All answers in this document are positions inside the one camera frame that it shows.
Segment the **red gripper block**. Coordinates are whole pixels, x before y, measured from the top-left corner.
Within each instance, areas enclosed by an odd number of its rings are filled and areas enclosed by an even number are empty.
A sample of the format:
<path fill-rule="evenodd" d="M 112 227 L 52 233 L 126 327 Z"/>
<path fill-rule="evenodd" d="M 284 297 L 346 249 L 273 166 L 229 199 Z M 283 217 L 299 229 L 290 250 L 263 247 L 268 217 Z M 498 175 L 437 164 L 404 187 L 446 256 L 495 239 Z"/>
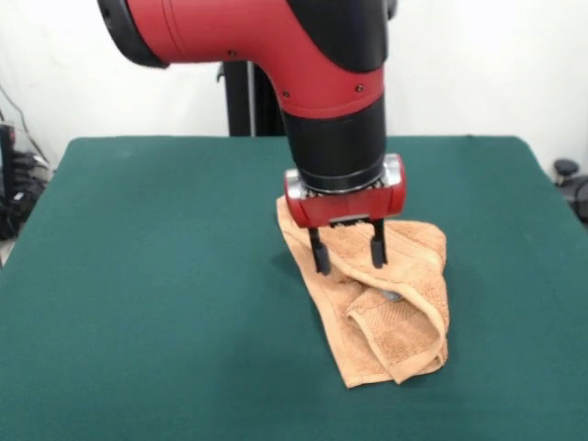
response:
<path fill-rule="evenodd" d="M 371 186 L 344 194 L 318 193 L 307 187 L 296 169 L 285 173 L 285 198 L 288 211 L 301 227 L 308 229 L 316 272 L 328 276 L 330 258 L 317 228 L 358 221 L 371 221 L 372 264 L 388 263 L 384 220 L 401 213 L 406 199 L 405 169 L 398 154 L 388 154 L 383 173 Z"/>

